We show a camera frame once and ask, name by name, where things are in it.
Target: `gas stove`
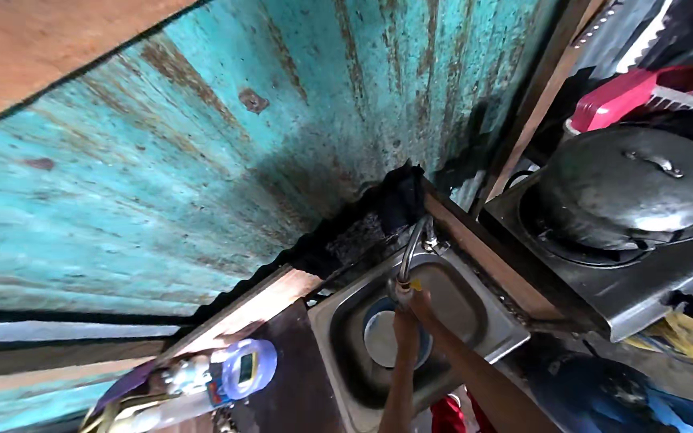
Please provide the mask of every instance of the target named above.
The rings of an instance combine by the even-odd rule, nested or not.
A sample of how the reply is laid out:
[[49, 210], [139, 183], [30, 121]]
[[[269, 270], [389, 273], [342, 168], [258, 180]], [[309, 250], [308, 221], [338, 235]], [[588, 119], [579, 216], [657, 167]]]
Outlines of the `gas stove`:
[[557, 276], [538, 281], [535, 274], [521, 271], [525, 263], [516, 263], [537, 290], [551, 291], [555, 298], [557, 293], [581, 298], [595, 316], [590, 321], [613, 342], [664, 317], [674, 291], [693, 294], [693, 241], [653, 251], [602, 251], [553, 239], [542, 226], [532, 190], [540, 176], [536, 172], [503, 192], [479, 215], [486, 229], [507, 248], [514, 247], [512, 261], [539, 261], [538, 266]]

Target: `black cooking pot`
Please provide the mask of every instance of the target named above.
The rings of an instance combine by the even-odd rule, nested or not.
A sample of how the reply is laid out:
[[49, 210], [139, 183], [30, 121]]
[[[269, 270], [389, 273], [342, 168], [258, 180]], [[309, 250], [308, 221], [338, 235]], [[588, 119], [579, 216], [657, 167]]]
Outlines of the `black cooking pot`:
[[615, 126], [565, 142], [542, 169], [538, 210], [552, 236], [603, 250], [693, 238], [693, 141]]

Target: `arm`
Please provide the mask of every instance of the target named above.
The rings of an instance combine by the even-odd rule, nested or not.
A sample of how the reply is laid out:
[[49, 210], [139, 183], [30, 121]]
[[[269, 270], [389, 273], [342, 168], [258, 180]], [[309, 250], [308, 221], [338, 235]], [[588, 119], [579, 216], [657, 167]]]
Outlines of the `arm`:
[[532, 399], [435, 317], [429, 293], [414, 291], [410, 306], [497, 431], [559, 431]]
[[419, 331], [416, 318], [409, 312], [397, 310], [394, 319], [397, 339], [397, 361], [392, 371], [392, 384], [379, 433], [408, 433], [413, 418], [413, 366], [419, 351]]

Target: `faucet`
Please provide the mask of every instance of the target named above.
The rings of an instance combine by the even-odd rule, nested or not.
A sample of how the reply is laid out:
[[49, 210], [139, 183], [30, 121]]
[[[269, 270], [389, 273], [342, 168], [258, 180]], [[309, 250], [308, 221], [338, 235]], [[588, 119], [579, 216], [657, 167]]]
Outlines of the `faucet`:
[[413, 251], [416, 251], [416, 245], [419, 243], [422, 232], [425, 232], [426, 234], [426, 238], [423, 242], [423, 248], [427, 251], [431, 251], [433, 247], [438, 245], [438, 237], [435, 236], [434, 231], [434, 219], [431, 215], [424, 215], [419, 218], [418, 222], [416, 222], [416, 226], [413, 227], [413, 232], [410, 234], [408, 245], [405, 247], [403, 261], [399, 264], [399, 273], [397, 274], [397, 279], [396, 281], [392, 281], [390, 278], [389, 284], [390, 287], [393, 288], [393, 290], [390, 291], [390, 294], [394, 295], [394, 298], [401, 304], [404, 304], [408, 299], [410, 299], [410, 260], [413, 258]]

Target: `stainless steel sink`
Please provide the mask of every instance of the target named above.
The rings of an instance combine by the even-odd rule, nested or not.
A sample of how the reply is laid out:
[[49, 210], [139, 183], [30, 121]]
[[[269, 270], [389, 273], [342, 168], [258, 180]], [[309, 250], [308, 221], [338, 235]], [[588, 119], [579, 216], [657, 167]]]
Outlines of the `stainless steel sink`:
[[[438, 318], [491, 363], [513, 350], [529, 333], [505, 310], [455, 251], [440, 244], [433, 252], [417, 248], [411, 279], [432, 293]], [[344, 426], [349, 432], [378, 428], [392, 371], [373, 362], [363, 343], [363, 319], [376, 300], [387, 296], [387, 279], [397, 275], [399, 251], [309, 312]], [[413, 404], [421, 411], [460, 384], [445, 357], [433, 350], [413, 374]]]

